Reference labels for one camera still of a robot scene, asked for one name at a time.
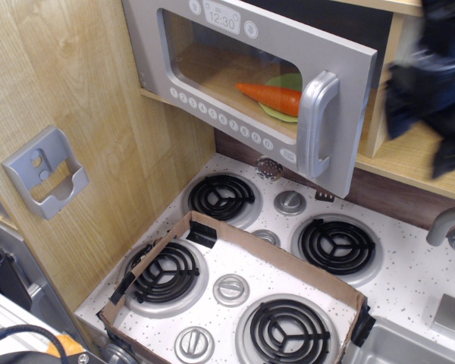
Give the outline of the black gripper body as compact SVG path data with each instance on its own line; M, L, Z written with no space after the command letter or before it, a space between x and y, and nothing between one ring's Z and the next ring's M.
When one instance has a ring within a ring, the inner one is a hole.
M445 139L455 139L455 57L418 49L407 63L389 67L386 100L414 104L424 121Z

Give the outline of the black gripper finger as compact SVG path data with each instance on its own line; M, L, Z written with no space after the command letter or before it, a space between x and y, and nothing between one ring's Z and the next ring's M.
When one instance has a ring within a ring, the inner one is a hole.
M417 107L401 99L386 100L386 120L388 135L393 140L408 132L420 121Z
M442 140L433 159L432 177L439 178L455 170L455 139Z

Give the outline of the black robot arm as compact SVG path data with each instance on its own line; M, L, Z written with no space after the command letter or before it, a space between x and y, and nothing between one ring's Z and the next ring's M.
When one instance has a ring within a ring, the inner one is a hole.
M390 66L385 114L396 139L424 121L442 140L432 177L455 170L455 1L423 1L421 36L405 64Z

